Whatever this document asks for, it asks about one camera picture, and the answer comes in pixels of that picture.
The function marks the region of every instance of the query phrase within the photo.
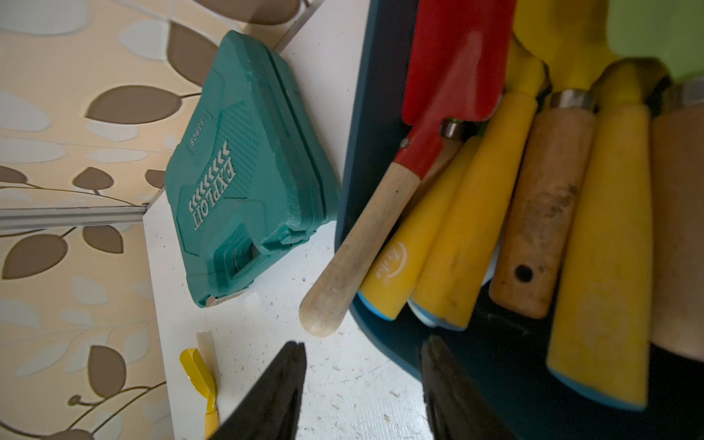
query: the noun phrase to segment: plastic carrying case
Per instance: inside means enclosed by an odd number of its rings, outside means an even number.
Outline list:
[[[165,189],[199,307],[243,291],[337,218],[337,179],[283,58],[225,35]]]

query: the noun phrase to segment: wooden handle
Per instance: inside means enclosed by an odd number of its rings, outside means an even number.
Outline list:
[[[653,343],[704,362],[704,103],[653,123]]]
[[[595,122],[581,108],[535,117],[491,282],[491,298],[509,310],[548,312]]]
[[[428,170],[428,173],[420,181],[415,193],[413,193],[413,196],[406,204],[403,212],[401,212],[399,220],[403,220],[410,215],[411,211],[415,208],[418,202],[420,202],[420,199],[423,198],[425,193],[427,193],[435,181],[438,180],[438,177],[440,177],[442,172],[448,167],[448,165],[450,165],[450,162],[460,148],[462,148],[462,145],[462,141],[448,139],[446,137],[442,138],[442,150],[440,150],[440,154],[438,154],[437,158],[435,158],[435,161],[433,162],[432,167]]]
[[[301,302],[301,325],[313,336],[332,334],[420,178],[392,163],[332,261]]]
[[[597,116],[557,297],[548,368],[594,400],[642,410],[648,398],[653,208],[650,111]]]

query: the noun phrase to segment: yellow garden tool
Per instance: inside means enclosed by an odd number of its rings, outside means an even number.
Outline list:
[[[544,81],[543,63],[512,39],[506,93],[460,183],[410,300],[423,322],[454,330],[467,327],[501,232]]]
[[[203,361],[201,354],[197,348],[186,348],[179,357],[183,369],[186,370],[188,378],[201,396],[208,399],[208,407],[206,408],[206,436],[209,438],[218,430],[220,426],[220,417],[218,416],[218,407],[215,405],[215,398],[218,396],[218,390],[215,387],[215,380],[208,370],[208,366]]]
[[[376,316],[395,320],[410,298],[481,138],[470,138],[423,196],[369,269],[358,295]]]
[[[588,90],[617,60],[606,44],[607,0],[518,0],[514,31],[548,64],[553,95],[531,130],[491,283],[497,303],[547,315],[589,158],[596,117]]]
[[[643,410],[653,295],[650,111],[666,75],[656,60],[612,64],[593,88],[600,107],[567,244],[548,368],[586,397]]]
[[[704,1],[611,0],[623,56],[658,57],[674,84],[653,121],[653,344],[704,362]]]

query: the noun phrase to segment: leaf pattern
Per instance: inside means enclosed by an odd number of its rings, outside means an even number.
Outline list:
[[[102,346],[107,344],[109,336],[110,334],[108,332],[102,332],[91,336],[86,341],[83,341],[74,354],[70,357],[66,363],[66,366],[63,368],[63,371],[72,373],[87,368],[91,347],[94,345]]]
[[[169,24],[162,20],[144,20],[132,23],[118,40],[128,51],[147,60],[164,61]]]
[[[72,324],[93,325],[93,314],[90,310],[62,310],[58,313],[58,315]]]
[[[99,251],[109,253],[125,251],[120,231],[110,225],[84,227],[83,239],[89,246]]]
[[[152,86],[110,89],[90,103],[86,118],[113,124],[144,124],[168,118],[181,108],[181,97]]]
[[[215,60],[218,47],[203,35],[178,23],[171,22],[166,58],[179,75],[203,86]]]
[[[76,176],[72,183],[75,187],[97,191],[112,187],[115,181],[107,172],[98,168],[88,167]]]
[[[0,191],[0,203],[2,203],[3,200],[10,200],[10,201],[15,201],[15,200],[21,200],[27,203],[32,203],[34,199],[32,196],[27,194],[27,191],[19,188],[5,188],[2,191]]]
[[[55,142],[34,139],[0,139],[0,162],[38,163],[61,159],[68,152]]]
[[[38,329],[41,325],[37,309],[32,304],[13,299],[0,299],[0,322]]]
[[[93,430],[103,424],[109,417],[110,413],[106,411],[101,411],[95,417],[93,422]],[[117,414],[115,417],[111,418],[109,422],[104,424],[100,429],[98,429],[95,434],[95,440],[118,440],[122,434],[122,417]]]
[[[66,354],[68,342],[56,342],[48,347],[39,350],[34,356],[25,361],[12,375],[13,379],[30,376],[45,370],[55,364]]]
[[[167,133],[166,136],[164,136],[164,146],[171,151],[176,149],[179,142],[181,142],[181,138],[173,133]]]
[[[300,8],[299,0],[196,0],[212,12],[253,25],[281,25]]]
[[[88,382],[93,392],[108,398],[119,393],[127,381],[127,367],[117,351],[94,345],[88,357]]]
[[[149,440],[163,440],[172,437],[174,434],[174,424],[171,422],[171,415],[159,419],[151,428]]]
[[[110,124],[97,120],[89,121],[86,124],[86,130],[114,142],[129,141],[139,134],[139,130],[134,125]]]
[[[151,279],[142,282],[136,282],[132,285],[132,290],[144,299],[151,299],[154,301],[154,290],[151,287]]]
[[[2,268],[3,279],[31,277],[57,265],[68,252],[66,241],[53,234],[35,234],[12,246]]]
[[[111,226],[120,232],[125,232],[129,228],[131,228],[133,225],[134,225],[134,223],[113,223]]]
[[[157,423],[169,414],[171,414],[171,406],[169,405],[168,398],[163,398],[153,403],[145,402],[142,404],[142,415],[152,423]]]
[[[149,332],[142,327],[125,339],[125,362],[133,363],[142,359],[149,352]]]
[[[88,23],[83,0],[3,0],[0,30],[30,35],[64,35]]]
[[[0,165],[0,182],[27,183],[27,176],[13,168]]]
[[[147,170],[144,179],[152,187],[162,189],[164,187],[164,172],[161,170]]]
[[[122,163],[140,161],[146,156],[146,152],[142,150],[117,148],[94,151],[88,155],[88,159],[100,163]]]
[[[2,12],[6,15],[10,6],[9,4],[3,4],[3,6]],[[38,132],[51,125],[51,119],[45,112],[26,99],[6,90],[0,90],[0,108],[3,109],[0,111],[1,128]]]
[[[69,429],[43,438],[44,440],[93,440],[91,433],[83,429]]]
[[[85,277],[71,277],[71,294],[83,304],[107,304],[105,284]]]

